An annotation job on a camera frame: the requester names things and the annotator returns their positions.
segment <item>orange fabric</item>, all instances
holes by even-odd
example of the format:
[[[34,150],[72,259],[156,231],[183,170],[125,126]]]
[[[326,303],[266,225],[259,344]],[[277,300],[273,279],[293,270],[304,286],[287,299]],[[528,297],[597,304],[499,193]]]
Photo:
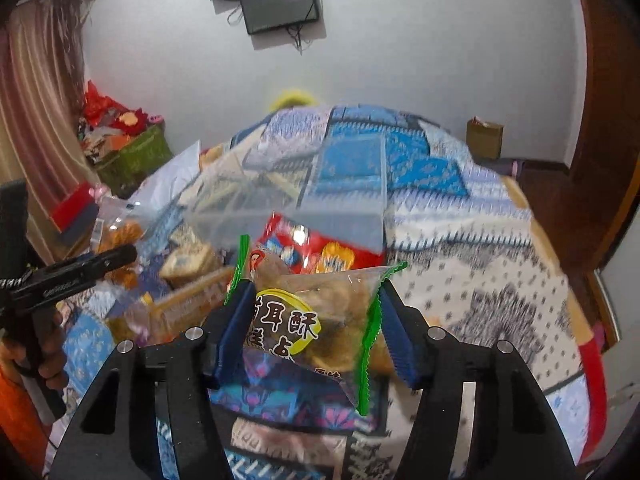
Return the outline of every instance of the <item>orange fabric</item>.
[[[0,368],[0,426],[29,468],[42,475],[49,429],[42,427],[27,392],[5,378]]]

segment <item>red box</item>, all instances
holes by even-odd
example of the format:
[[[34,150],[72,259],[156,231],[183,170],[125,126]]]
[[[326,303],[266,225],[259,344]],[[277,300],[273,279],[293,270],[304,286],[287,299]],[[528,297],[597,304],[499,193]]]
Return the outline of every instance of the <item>red box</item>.
[[[90,189],[91,184],[83,182],[52,211],[51,221],[60,232],[65,231],[82,210],[94,201],[94,197],[89,194]]]

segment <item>red snack package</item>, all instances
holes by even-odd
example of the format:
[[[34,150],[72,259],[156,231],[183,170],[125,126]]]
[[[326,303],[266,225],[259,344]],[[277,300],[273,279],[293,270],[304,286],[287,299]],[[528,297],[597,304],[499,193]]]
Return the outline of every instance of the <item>red snack package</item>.
[[[277,254],[295,274],[341,272],[384,265],[384,254],[325,237],[273,213],[258,242]]]

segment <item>metal screw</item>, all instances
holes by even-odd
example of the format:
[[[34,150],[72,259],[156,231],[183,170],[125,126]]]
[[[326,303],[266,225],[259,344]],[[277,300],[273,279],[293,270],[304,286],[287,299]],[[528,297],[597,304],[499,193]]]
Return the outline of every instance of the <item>metal screw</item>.
[[[122,341],[118,345],[118,352],[121,354],[126,354],[127,352],[131,352],[133,350],[133,341],[126,340]]]
[[[195,341],[196,339],[200,339],[204,334],[204,330],[202,330],[199,326],[192,326],[187,332],[184,333],[187,339],[191,341]]]
[[[440,341],[447,336],[447,333],[439,326],[432,326],[427,332],[427,335],[433,340]]]
[[[513,345],[504,339],[498,341],[498,350],[503,354],[510,354],[513,352]]]

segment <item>wall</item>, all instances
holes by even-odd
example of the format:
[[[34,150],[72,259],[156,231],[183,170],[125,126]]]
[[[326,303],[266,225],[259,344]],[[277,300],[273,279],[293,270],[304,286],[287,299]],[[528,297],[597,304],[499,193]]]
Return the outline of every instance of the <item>wall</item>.
[[[564,163],[568,168],[574,160],[575,148],[580,136],[580,126],[582,124],[582,113],[584,111],[584,99],[587,86],[587,32],[584,24],[584,12],[581,0],[570,0],[572,15],[574,17],[575,35],[575,91],[572,110],[572,121],[569,127],[566,151],[564,152]]]
[[[280,91],[303,88],[330,104],[418,112],[459,138],[477,114],[506,125],[504,156],[564,159],[580,85],[570,0],[322,1],[324,23],[305,27],[315,39],[300,56],[284,32],[252,40],[228,25],[230,3],[97,0],[88,73],[164,115],[174,150],[227,140]]]
[[[638,269],[640,269],[640,209],[601,274],[620,328],[620,339],[625,338],[634,323],[640,322]]]

